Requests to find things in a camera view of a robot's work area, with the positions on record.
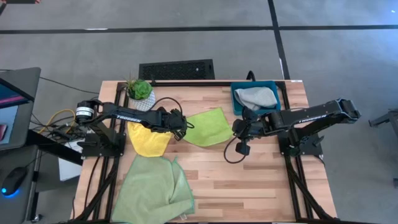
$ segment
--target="blue plastic container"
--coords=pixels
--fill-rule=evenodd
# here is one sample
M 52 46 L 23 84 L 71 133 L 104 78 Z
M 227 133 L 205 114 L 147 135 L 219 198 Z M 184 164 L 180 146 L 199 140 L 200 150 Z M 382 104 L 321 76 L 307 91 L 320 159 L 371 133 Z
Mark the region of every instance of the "blue plastic container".
M 274 81 L 263 81 L 263 82 L 236 82 L 231 83 L 231 97 L 232 97 L 232 107 L 234 109 L 235 115 L 242 115 L 243 106 L 238 103 L 235 99 L 234 91 L 237 89 L 247 89 L 252 87 L 268 87 L 270 88 L 276 97 L 277 104 L 273 108 L 265 108 L 261 107 L 259 110 L 254 111 L 256 114 L 261 115 L 268 112 L 279 111 L 280 110 L 280 101 L 278 97 L 278 91 L 276 88 L 276 84 Z

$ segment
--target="light green towel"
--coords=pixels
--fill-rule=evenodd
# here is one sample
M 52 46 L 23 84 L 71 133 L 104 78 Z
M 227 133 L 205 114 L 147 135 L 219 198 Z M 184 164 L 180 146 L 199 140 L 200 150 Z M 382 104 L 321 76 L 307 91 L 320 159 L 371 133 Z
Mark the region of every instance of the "light green towel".
M 137 155 L 116 201 L 112 221 L 161 224 L 195 213 L 193 195 L 176 159 Z
M 233 134 L 223 110 L 216 108 L 187 118 L 195 128 L 188 128 L 184 140 L 196 146 L 212 146 L 227 141 Z

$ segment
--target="yellow towel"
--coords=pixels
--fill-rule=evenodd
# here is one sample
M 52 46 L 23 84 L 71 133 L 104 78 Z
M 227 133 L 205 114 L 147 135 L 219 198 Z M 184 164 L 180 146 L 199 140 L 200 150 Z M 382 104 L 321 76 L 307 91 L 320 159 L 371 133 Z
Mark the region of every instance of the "yellow towel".
M 134 149 L 145 157 L 163 156 L 172 133 L 153 133 L 142 124 L 128 122 L 127 129 Z

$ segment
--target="computer mouse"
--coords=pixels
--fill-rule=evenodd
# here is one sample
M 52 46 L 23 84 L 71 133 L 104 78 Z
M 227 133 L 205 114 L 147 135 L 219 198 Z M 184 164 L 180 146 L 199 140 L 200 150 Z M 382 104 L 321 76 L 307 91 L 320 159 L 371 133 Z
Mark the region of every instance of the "computer mouse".
M 26 167 L 17 167 L 13 169 L 4 179 L 1 186 L 1 193 L 5 196 L 15 193 L 24 181 L 26 174 Z

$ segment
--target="wooden tabletop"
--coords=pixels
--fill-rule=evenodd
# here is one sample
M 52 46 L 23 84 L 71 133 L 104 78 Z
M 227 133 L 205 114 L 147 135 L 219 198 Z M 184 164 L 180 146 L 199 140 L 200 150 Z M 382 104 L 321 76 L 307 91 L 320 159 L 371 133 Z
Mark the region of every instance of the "wooden tabletop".
M 103 82 L 99 100 L 113 102 L 117 82 Z M 303 83 L 301 81 L 285 82 L 290 107 L 308 107 Z M 155 87 L 154 90 L 156 98 L 169 96 L 179 101 L 185 116 L 222 107 L 230 125 L 238 118 L 233 114 L 231 90 L 228 86 Z M 280 90 L 279 98 L 283 108 Z M 167 110 L 178 107 L 173 101 L 166 100 L 161 101 L 157 106 L 164 106 Z M 170 160 L 178 157 L 177 161 L 185 171 L 195 198 L 195 214 L 188 215 L 188 220 L 182 221 L 176 218 L 173 222 L 295 221 L 285 162 L 279 152 L 277 137 L 272 136 L 250 141 L 251 153 L 239 164 L 228 164 L 224 160 L 223 150 L 226 143 L 223 142 L 210 147 L 198 147 L 184 140 L 180 142 L 177 142 L 174 138 L 170 140 L 164 157 Z M 242 157 L 234 151 L 233 146 L 234 144 L 228 149 L 227 153 L 227 157 L 231 161 Z M 124 155 L 120 159 L 114 203 L 135 156 L 136 152 L 128 139 Z M 83 163 L 75 197 L 76 215 L 83 211 L 88 179 L 95 160 L 96 158 L 89 158 Z M 313 156 L 302 156 L 302 160 L 309 191 L 325 211 L 335 217 L 336 211 L 323 164 Z M 91 200 L 98 188 L 101 163 L 102 159 L 99 160 L 95 169 L 88 201 Z M 297 192 L 301 214 L 305 217 L 302 194 L 299 189 L 297 189 Z M 104 217 L 107 198 L 108 191 L 103 196 L 99 213 L 100 218 Z

